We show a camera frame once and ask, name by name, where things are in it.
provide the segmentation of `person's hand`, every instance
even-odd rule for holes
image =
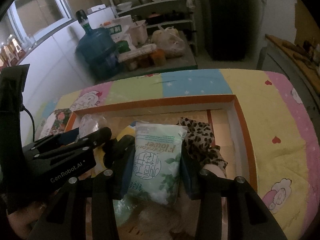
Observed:
[[[15,234],[21,239],[27,239],[32,230],[30,224],[40,218],[45,208],[46,204],[34,201],[25,208],[10,215],[7,214],[9,224]]]

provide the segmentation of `green label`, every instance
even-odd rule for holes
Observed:
[[[116,25],[116,26],[110,27],[110,28],[108,28],[108,30],[110,31],[111,35],[122,32],[121,25]]]

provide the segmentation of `black cable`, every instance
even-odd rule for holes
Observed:
[[[33,116],[32,114],[30,113],[30,111],[28,109],[25,108],[25,106],[22,106],[22,109],[24,111],[27,112],[27,114],[30,116],[31,118],[31,122],[32,122],[32,141],[34,142],[35,141],[35,133],[36,133],[36,129],[35,129],[35,120],[33,120]]]

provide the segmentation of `bottle neck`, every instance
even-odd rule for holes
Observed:
[[[92,31],[89,21],[84,21],[81,24],[82,28],[84,29],[85,33],[90,33]]]

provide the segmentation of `large water bottle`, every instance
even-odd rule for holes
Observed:
[[[103,27],[92,29],[83,10],[76,12],[76,18],[85,30],[76,52],[84,57],[95,80],[105,81],[122,71],[123,67],[117,58],[119,52],[109,30]]]

